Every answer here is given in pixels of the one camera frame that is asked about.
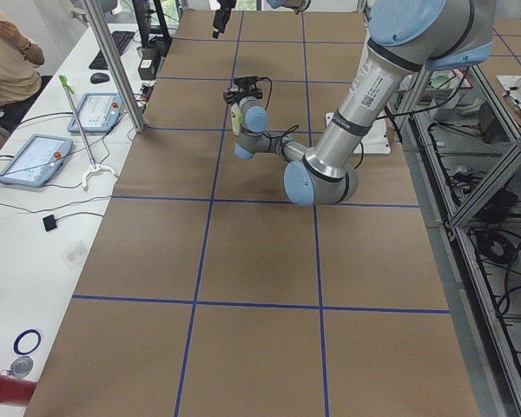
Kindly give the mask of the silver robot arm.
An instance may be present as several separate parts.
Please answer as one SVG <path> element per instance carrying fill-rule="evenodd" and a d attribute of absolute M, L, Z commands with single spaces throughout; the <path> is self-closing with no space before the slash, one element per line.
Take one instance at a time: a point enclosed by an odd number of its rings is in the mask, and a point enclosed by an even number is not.
<path fill-rule="evenodd" d="M 234 88 L 223 97 L 232 110 L 235 154 L 251 159 L 257 153 L 274 153 L 287 161 L 284 188 L 296 205 L 348 199 L 358 177 L 347 161 L 402 80 L 421 69 L 482 63 L 491 54 L 495 12 L 493 1 L 375 2 L 368 17 L 366 59 L 312 148 L 287 134 L 269 135 L 257 77 L 234 79 Z"/>
<path fill-rule="evenodd" d="M 236 0 L 218 0 L 219 8 L 214 13 L 212 37 L 217 39 L 225 32 L 231 12 L 235 8 Z M 296 14 L 302 13 L 310 6 L 310 1 L 303 0 L 267 0 L 272 9 L 287 8 Z"/>

